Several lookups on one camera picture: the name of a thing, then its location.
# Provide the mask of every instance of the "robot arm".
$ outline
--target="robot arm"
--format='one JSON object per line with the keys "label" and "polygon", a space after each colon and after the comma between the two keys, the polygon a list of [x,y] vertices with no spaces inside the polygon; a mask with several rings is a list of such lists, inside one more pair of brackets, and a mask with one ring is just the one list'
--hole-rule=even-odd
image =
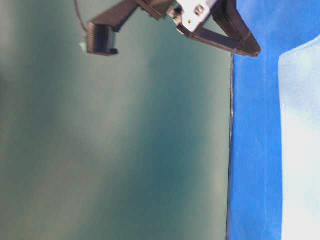
{"label": "robot arm", "polygon": [[[156,20],[167,15],[172,17],[177,30],[192,40],[255,58],[261,48],[237,11],[236,4],[237,0],[123,0],[88,22],[84,28],[87,52],[116,55],[115,34],[140,7]],[[210,16],[228,37],[203,27]]]}

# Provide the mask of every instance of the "white fabric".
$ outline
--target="white fabric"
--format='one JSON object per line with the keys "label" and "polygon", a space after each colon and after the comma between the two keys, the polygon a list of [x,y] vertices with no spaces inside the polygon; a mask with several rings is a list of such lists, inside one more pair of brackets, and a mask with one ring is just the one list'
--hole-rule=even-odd
{"label": "white fabric", "polygon": [[279,59],[282,126],[282,239],[320,230],[320,37]]}

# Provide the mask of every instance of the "cable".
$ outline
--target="cable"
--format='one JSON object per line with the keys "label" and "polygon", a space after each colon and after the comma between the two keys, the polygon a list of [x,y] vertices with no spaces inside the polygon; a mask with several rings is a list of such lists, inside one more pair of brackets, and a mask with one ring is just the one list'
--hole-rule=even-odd
{"label": "cable", "polygon": [[82,27],[83,31],[84,31],[84,34],[87,34],[88,30],[84,24],[84,21],[82,21],[82,18],[81,18],[81,14],[80,14],[80,11],[79,11],[79,5],[78,5],[78,0],[73,0],[73,3],[74,3],[74,8],[75,8],[75,12],[76,12],[76,16],[78,18],[78,23],[79,25]]}

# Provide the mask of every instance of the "green surface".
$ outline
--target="green surface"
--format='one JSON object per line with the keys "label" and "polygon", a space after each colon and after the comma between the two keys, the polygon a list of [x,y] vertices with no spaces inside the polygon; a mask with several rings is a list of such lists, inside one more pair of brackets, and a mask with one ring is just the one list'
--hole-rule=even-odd
{"label": "green surface", "polygon": [[225,239],[230,54],[137,11],[85,55],[71,0],[1,0],[0,30],[0,239]]}

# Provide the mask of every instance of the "blue fabric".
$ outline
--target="blue fabric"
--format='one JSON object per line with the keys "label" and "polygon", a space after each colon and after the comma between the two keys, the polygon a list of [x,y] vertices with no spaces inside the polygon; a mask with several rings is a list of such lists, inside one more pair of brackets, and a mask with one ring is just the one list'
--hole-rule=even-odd
{"label": "blue fabric", "polygon": [[282,136],[278,61],[320,33],[319,0],[238,0],[262,52],[234,57],[229,240],[280,240]]}

